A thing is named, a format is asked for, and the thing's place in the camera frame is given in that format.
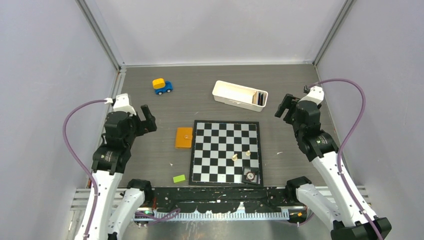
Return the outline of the credit cards stack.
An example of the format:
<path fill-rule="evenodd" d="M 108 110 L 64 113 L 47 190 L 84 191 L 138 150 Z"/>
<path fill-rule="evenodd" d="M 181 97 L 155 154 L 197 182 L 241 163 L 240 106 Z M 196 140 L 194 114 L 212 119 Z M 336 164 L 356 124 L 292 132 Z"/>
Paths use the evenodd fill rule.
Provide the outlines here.
<path fill-rule="evenodd" d="M 266 93 L 263 91 L 256 91 L 252 98 L 252 103 L 258 106 L 264 106 L 266 100 Z"/>

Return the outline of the white rectangular plastic tray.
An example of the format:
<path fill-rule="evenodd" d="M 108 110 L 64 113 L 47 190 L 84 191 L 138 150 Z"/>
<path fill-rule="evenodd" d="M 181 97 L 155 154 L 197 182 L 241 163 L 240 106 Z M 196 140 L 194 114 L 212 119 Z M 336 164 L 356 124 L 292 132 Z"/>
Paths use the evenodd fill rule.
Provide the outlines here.
<path fill-rule="evenodd" d="M 266 93 L 264 106 L 253 104 L 253 96 L 257 91 Z M 269 96 L 268 92 L 265 90 L 259 90 L 222 80 L 217 80 L 215 82 L 212 95 L 217 102 L 254 112 L 261 112 L 265 108 Z"/>

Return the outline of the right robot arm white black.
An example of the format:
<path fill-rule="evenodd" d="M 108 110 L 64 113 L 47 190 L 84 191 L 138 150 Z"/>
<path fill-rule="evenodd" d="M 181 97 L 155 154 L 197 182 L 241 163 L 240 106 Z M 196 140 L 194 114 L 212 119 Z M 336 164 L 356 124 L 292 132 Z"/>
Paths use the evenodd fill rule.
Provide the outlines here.
<path fill-rule="evenodd" d="M 275 117 L 293 127 L 299 149 L 324 179 L 334 201 L 328 200 L 305 176 L 286 182 L 288 203 L 307 206 L 329 229 L 333 240 L 383 240 L 392 225 L 368 205 L 338 159 L 340 149 L 330 134 L 321 129 L 323 95 L 297 98 L 286 94 Z"/>

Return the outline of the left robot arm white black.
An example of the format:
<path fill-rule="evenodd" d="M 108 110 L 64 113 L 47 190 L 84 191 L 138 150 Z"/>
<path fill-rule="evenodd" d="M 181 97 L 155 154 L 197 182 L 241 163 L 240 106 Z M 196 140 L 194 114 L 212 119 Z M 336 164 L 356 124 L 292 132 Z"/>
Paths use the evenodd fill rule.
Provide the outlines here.
<path fill-rule="evenodd" d="M 140 108 L 144 120 L 140 120 L 131 106 L 106 116 L 102 143 L 93 154 L 92 187 L 76 240 L 120 240 L 136 210 L 153 202 L 151 183 L 132 179 L 116 210 L 112 210 L 135 139 L 157 130 L 156 118 L 149 107 Z"/>

